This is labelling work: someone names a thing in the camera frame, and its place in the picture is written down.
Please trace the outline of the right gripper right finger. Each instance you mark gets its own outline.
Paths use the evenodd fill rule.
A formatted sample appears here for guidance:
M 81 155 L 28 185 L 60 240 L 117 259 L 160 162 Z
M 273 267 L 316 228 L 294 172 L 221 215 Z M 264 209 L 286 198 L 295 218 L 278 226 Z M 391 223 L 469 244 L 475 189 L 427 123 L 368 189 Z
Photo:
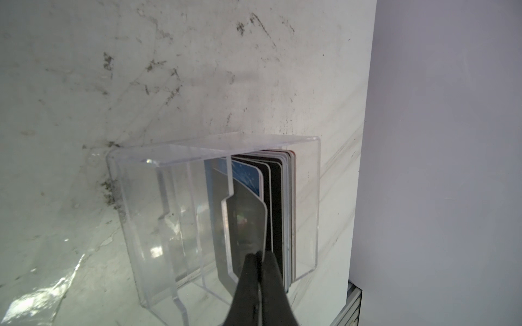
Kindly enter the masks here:
M 260 267 L 261 322 L 260 325 L 298 326 L 288 301 L 275 255 L 266 251 Z

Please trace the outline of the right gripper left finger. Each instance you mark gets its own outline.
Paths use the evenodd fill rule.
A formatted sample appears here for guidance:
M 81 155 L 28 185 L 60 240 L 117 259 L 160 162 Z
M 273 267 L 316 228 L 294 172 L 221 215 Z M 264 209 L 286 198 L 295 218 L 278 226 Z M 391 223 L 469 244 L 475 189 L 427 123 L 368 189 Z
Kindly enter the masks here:
M 247 254 L 223 326 L 257 326 L 260 318 L 261 254 Z

